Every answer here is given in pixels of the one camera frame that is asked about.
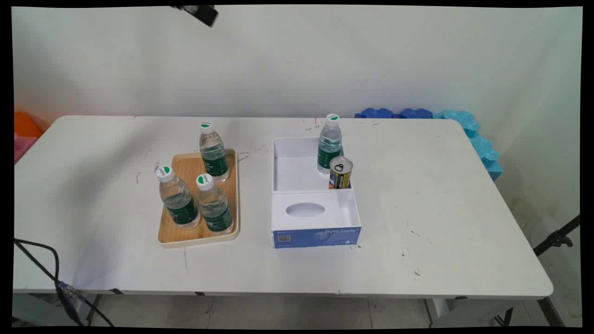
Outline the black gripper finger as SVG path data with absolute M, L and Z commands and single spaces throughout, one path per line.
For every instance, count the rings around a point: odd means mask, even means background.
M 216 22 L 219 12 L 215 6 L 170 6 L 171 8 L 178 9 L 188 13 L 201 21 L 208 27 L 212 27 Z

